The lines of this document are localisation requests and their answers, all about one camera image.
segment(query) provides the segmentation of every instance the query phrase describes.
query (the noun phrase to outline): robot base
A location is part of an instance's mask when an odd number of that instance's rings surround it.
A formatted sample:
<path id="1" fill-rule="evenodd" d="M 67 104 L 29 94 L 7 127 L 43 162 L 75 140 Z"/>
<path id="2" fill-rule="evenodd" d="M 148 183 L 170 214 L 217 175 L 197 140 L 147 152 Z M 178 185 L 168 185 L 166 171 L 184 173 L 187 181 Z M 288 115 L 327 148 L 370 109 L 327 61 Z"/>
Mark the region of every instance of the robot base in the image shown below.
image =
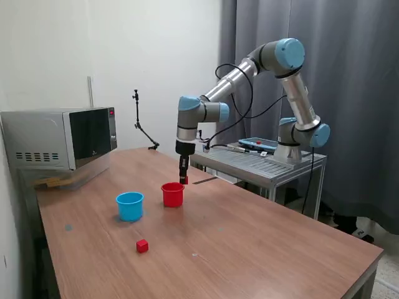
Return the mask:
<path id="1" fill-rule="evenodd" d="M 273 156 L 266 159 L 271 160 L 274 164 L 296 169 L 312 161 L 311 154 L 302 156 L 299 146 L 278 145 Z"/>

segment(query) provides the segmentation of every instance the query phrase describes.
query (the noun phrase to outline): gray curtain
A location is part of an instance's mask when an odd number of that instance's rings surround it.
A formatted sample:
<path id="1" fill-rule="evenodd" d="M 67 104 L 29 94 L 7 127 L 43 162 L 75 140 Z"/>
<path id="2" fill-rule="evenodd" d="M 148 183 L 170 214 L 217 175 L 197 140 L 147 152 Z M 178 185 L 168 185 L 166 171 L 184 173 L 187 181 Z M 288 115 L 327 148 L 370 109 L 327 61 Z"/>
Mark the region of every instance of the gray curtain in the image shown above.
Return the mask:
<path id="1" fill-rule="evenodd" d="M 399 234 L 399 1 L 226 0 L 223 8 L 221 62 L 239 63 L 255 47 L 284 37 L 304 44 L 309 97 L 332 130 L 316 150 L 328 155 L 322 200 L 336 213 L 368 217 Z M 272 74 L 255 78 L 254 91 L 253 113 L 282 94 Z M 245 111 L 248 87 L 236 96 Z M 229 123 L 238 116 L 232 113 Z M 284 100 L 219 141 L 275 140 L 285 116 L 292 112 Z"/>

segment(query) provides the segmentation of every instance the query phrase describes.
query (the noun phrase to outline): red cube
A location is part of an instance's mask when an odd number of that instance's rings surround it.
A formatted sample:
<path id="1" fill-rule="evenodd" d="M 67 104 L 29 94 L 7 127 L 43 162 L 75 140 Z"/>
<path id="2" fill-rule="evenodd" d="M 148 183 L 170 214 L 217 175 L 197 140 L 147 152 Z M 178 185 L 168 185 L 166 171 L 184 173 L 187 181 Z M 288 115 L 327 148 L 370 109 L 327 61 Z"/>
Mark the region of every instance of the red cube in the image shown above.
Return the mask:
<path id="1" fill-rule="evenodd" d="M 148 242 L 145 239 L 137 241 L 136 248 L 137 251 L 142 254 L 143 252 L 146 252 L 148 250 Z"/>

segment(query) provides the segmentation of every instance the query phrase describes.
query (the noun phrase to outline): microwave oven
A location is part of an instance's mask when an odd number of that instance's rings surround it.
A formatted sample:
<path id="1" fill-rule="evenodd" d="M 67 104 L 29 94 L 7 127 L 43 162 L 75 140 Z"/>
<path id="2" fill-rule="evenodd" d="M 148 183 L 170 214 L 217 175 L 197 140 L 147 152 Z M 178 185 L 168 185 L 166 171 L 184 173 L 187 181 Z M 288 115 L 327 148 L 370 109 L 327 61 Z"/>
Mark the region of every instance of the microwave oven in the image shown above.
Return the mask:
<path id="1" fill-rule="evenodd" d="M 9 164 L 76 170 L 117 148 L 115 110 L 56 108 L 1 112 Z"/>

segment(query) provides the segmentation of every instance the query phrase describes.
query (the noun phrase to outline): tiled floor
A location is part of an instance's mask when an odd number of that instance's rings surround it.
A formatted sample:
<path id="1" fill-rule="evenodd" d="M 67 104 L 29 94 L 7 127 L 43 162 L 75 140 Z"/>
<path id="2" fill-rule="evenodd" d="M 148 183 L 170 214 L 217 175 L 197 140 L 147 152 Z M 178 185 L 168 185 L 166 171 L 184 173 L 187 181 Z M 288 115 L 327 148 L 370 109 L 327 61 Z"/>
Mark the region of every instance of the tiled floor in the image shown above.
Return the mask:
<path id="1" fill-rule="evenodd" d="M 358 227 L 368 229 L 368 234 L 375 239 L 374 244 L 385 250 L 385 255 L 378 264 L 377 277 L 392 285 L 399 287 L 399 235 L 389 234 L 378 224 L 371 223 L 368 219 L 358 219 Z M 374 283 L 374 299 L 399 299 L 399 294 L 389 288 Z"/>

